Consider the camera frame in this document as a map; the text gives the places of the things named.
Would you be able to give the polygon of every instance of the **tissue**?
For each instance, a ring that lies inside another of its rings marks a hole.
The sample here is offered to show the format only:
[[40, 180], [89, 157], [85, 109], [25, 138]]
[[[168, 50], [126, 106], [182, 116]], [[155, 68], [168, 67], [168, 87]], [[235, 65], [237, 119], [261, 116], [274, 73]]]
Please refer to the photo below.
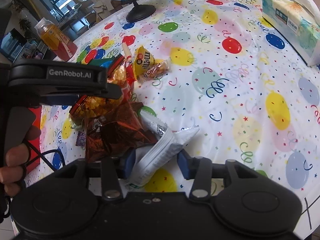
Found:
[[313, 0], [262, 0], [262, 16], [308, 66], [320, 64], [320, 11]]

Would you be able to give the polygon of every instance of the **orange juice bottle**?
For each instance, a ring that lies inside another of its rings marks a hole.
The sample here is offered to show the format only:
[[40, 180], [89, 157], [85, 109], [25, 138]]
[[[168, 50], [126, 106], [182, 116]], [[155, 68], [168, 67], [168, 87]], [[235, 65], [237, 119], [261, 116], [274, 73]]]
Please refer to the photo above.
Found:
[[42, 18], [35, 26], [39, 37], [60, 59], [68, 61], [77, 51], [74, 44], [56, 25]]

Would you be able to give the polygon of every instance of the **human hand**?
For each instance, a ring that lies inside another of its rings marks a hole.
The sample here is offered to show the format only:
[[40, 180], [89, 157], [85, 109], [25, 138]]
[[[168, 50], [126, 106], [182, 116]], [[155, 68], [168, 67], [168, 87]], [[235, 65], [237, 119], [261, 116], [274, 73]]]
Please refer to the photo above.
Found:
[[[39, 128], [31, 126], [25, 139], [28, 141], [38, 138], [41, 134]], [[23, 176], [23, 168], [20, 166], [27, 162], [29, 158], [29, 150], [25, 144], [11, 148], [5, 155], [7, 166], [0, 168], [0, 182], [4, 184], [5, 192], [13, 197], [21, 190], [20, 186], [15, 182], [19, 181]]]

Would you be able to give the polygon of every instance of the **chips bag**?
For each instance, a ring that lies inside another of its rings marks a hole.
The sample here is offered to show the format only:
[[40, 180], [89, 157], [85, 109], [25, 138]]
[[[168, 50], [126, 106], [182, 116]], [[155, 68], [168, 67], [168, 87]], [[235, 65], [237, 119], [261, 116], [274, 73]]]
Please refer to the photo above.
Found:
[[86, 159], [94, 162], [104, 156], [121, 155], [130, 147], [156, 143], [155, 136], [145, 131], [135, 110], [142, 103], [125, 102], [87, 124]]
[[71, 120], [78, 124], [84, 118], [96, 118], [110, 112], [121, 103], [130, 100], [132, 96], [132, 77], [127, 80], [127, 61], [123, 56], [117, 57], [110, 66], [108, 83], [117, 84], [121, 87], [122, 96], [119, 99], [106, 99], [93, 96], [82, 96], [70, 110]]

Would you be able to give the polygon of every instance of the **snack bag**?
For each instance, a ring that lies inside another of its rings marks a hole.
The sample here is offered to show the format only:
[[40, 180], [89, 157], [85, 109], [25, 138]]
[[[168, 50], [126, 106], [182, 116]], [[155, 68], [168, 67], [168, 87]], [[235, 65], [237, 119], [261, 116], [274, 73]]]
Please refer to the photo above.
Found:
[[88, 162], [104, 156], [120, 155], [130, 147], [156, 143], [155, 136], [145, 131], [134, 109], [142, 103], [125, 102], [87, 125], [86, 153]]
[[157, 75], [163, 74], [164, 72], [170, 71], [171, 69], [171, 60], [167, 59], [161, 63], [151, 67], [145, 73], [139, 76], [139, 81], [152, 80]]
[[135, 53], [133, 62], [133, 74], [135, 80], [138, 79], [138, 76], [145, 73], [148, 69], [156, 65], [156, 60], [152, 54], [147, 51], [143, 46], [138, 48]]
[[129, 191], [142, 189], [156, 170], [177, 155], [200, 130], [198, 126], [194, 126], [173, 132], [166, 123], [150, 113], [141, 110], [140, 115], [146, 127], [154, 132], [159, 140], [140, 160], [136, 161], [125, 183]]
[[104, 115], [118, 107], [121, 103], [130, 100], [133, 86], [130, 86], [127, 82], [126, 64], [127, 62], [123, 56], [117, 57], [116, 61], [108, 69], [108, 72], [112, 72], [110, 72], [107, 82], [117, 84], [121, 87], [121, 98], [106, 99], [86, 95], [82, 96], [70, 110], [70, 116], [73, 123], [79, 125], [82, 119], [96, 118]]

